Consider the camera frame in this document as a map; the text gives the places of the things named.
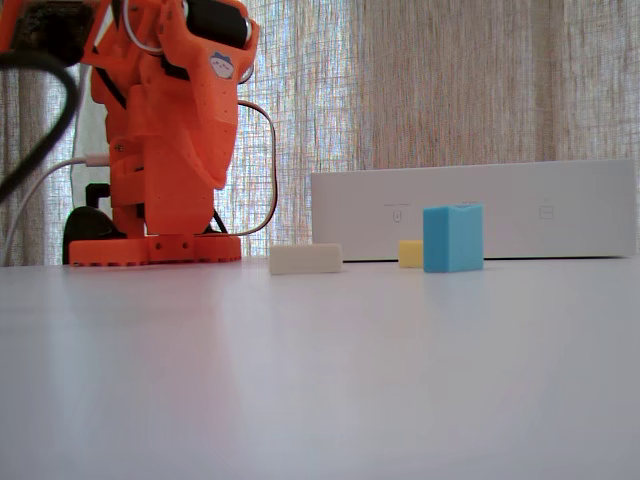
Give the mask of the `orange gripper finger with sticker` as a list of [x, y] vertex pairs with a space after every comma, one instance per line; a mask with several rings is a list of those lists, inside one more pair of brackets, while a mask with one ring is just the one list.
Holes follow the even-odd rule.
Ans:
[[238, 84], [251, 69], [251, 53], [220, 44], [201, 44], [187, 64], [199, 133], [199, 168], [212, 189], [226, 184], [238, 123]]

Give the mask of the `orange gripper body with servo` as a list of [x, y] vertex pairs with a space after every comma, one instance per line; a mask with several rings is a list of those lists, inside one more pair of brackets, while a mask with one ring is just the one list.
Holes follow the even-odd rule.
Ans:
[[164, 1], [159, 14], [161, 61], [171, 66], [249, 66], [258, 28], [239, 1]]

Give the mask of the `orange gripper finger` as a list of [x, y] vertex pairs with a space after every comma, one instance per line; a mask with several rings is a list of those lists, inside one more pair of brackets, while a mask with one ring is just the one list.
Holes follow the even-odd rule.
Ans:
[[129, 91], [126, 136], [141, 140], [169, 156], [174, 163], [204, 171], [203, 128], [193, 98], [166, 93], [154, 85]]

